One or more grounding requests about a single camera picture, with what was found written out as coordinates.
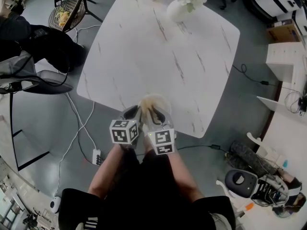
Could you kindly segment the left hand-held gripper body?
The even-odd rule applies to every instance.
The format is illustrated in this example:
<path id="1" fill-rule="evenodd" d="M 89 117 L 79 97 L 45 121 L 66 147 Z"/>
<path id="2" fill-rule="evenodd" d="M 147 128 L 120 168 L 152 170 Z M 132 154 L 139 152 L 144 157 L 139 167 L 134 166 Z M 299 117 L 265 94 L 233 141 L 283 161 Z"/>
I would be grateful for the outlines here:
<path id="1" fill-rule="evenodd" d="M 138 105 L 122 111 L 117 119 L 111 121 L 109 130 L 113 144 L 119 144 L 123 149 L 134 149 L 139 138 L 140 125 L 137 123 Z"/>

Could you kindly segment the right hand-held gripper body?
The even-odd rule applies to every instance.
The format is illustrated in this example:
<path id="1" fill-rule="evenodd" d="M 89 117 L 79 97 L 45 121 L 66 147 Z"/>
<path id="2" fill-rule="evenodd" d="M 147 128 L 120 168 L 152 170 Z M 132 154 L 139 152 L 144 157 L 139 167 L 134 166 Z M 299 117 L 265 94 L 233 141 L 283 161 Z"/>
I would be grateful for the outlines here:
<path id="1" fill-rule="evenodd" d="M 156 155 L 175 152 L 175 130 L 171 115 L 160 107 L 152 107 L 156 125 L 148 125 L 147 112 L 143 132 Z"/>

